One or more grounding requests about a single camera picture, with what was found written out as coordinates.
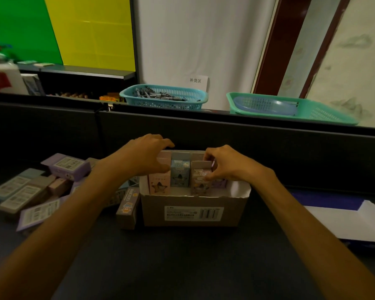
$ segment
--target green basket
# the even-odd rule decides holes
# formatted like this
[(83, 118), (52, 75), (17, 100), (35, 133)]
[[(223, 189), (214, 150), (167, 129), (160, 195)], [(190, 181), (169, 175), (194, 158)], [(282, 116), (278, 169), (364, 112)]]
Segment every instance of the green basket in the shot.
[[(296, 104), (298, 110), (296, 115), (273, 115), (273, 114), (264, 114), (256, 113), (250, 111), (244, 111), (236, 107), (234, 99), (238, 96), (252, 98), (250, 105), (247, 105), (250, 108), (255, 108), (261, 110), (261, 107), (265, 104), (264, 101), (267, 99), (277, 99), (279, 101), (289, 102), (291, 104)], [(289, 120), (298, 120), (298, 121), (322, 121), (340, 125), (357, 125), (358, 121), (349, 115), (343, 114), (340, 111), (337, 111), (325, 104), (320, 102), (311, 101), (307, 99), (297, 99), (297, 98), (284, 98), (274, 95), (257, 95), (257, 94), (247, 94), (247, 93), (236, 93), (231, 92), (227, 93), (226, 97), (229, 101), (230, 113), (231, 114), (240, 114), (240, 115), (252, 115), (256, 117), (275, 117), (281, 119)]]

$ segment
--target forearm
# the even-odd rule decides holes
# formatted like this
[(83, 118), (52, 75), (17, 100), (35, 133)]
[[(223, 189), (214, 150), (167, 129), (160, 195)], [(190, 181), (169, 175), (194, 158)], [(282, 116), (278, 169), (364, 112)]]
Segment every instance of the forearm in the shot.
[(374, 275), (279, 182), (250, 183), (285, 232), (327, 299), (375, 299)]
[[(129, 176), (124, 173), (121, 180)], [(84, 236), (121, 183), (120, 176), (112, 180), (100, 169), (93, 171), (0, 268), (0, 299), (50, 299)]]

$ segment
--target pile of pens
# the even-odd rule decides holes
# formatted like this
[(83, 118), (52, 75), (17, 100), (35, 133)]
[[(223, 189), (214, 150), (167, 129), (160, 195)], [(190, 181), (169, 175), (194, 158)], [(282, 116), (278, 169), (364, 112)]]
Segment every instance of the pile of pens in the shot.
[(160, 99), (160, 100), (171, 100), (171, 101), (186, 101), (185, 98), (176, 97), (174, 95), (170, 95), (164, 91), (155, 92), (150, 87), (145, 88), (136, 88), (135, 89), (135, 96), (139, 98), (149, 98), (149, 99)]

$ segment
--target wall stain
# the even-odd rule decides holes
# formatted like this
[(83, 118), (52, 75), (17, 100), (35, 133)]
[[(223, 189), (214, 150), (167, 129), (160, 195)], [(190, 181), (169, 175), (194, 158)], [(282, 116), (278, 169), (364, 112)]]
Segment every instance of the wall stain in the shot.
[(363, 109), (360, 103), (356, 104), (356, 100), (356, 97), (352, 97), (348, 100), (332, 101), (331, 104), (342, 113), (352, 115), (359, 121), (371, 118), (372, 114)]
[(338, 46), (342, 48), (360, 48), (366, 49), (372, 45), (372, 39), (368, 34), (357, 35), (340, 43)]

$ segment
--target person's left hand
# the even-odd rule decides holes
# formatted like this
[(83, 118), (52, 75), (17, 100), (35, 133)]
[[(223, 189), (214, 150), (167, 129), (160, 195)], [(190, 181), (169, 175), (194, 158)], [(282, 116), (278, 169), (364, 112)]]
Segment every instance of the person's left hand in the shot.
[(170, 139), (161, 135), (147, 134), (130, 140), (115, 153), (100, 160), (95, 165), (113, 169), (115, 173), (125, 173), (129, 177), (145, 176), (154, 173), (166, 173), (170, 167), (157, 161), (157, 155), (166, 147), (174, 147)]

